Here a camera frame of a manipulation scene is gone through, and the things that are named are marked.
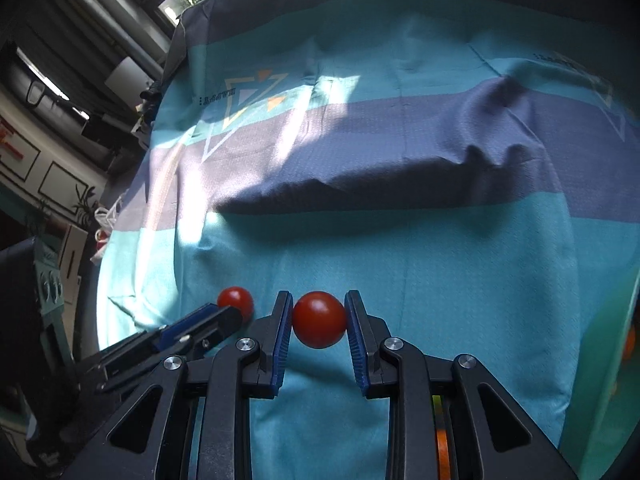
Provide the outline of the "red cherry tomato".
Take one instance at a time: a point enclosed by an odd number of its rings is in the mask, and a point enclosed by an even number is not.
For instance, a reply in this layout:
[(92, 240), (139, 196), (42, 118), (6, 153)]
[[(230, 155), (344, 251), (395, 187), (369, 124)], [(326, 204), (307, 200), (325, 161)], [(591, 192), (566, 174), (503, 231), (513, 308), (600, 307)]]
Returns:
[(329, 348), (340, 341), (345, 333), (346, 311), (327, 292), (307, 292), (294, 306), (292, 326), (296, 337), (305, 346)]
[(253, 296), (241, 286), (223, 289), (217, 297), (216, 305), (220, 308), (232, 307), (239, 310), (244, 324), (250, 322), (254, 315)]

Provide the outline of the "orange mandarin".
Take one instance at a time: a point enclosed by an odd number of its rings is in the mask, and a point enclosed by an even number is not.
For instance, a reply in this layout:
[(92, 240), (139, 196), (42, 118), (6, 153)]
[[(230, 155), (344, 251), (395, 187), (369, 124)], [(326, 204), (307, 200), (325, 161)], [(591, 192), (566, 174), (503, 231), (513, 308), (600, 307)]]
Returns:
[(636, 326), (634, 325), (634, 323), (631, 323), (629, 326), (629, 330), (625, 340), (625, 345), (623, 348), (623, 356), (622, 356), (623, 361), (628, 361), (631, 359), (632, 355), (634, 354), (634, 348), (636, 348), (636, 342), (637, 342)]

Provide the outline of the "green plastic bowl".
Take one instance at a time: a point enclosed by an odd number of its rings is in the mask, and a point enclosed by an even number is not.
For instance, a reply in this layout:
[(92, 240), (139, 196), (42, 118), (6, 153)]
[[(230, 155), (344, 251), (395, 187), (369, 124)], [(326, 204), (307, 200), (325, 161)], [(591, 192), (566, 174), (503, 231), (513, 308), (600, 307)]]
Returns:
[(639, 455), (639, 347), (624, 358), (639, 299), (639, 275), (612, 289), (579, 346), (560, 451), (581, 479), (614, 479)]

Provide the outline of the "teal purple patterned cloth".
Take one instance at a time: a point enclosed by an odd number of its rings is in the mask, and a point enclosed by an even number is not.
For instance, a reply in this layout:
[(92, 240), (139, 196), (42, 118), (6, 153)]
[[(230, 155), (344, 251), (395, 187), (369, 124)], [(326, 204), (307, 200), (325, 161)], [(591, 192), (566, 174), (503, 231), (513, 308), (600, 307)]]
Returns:
[(356, 289), (560, 446), (639, 275), (639, 0), (202, 0), (100, 267), (108, 347), (221, 289)]

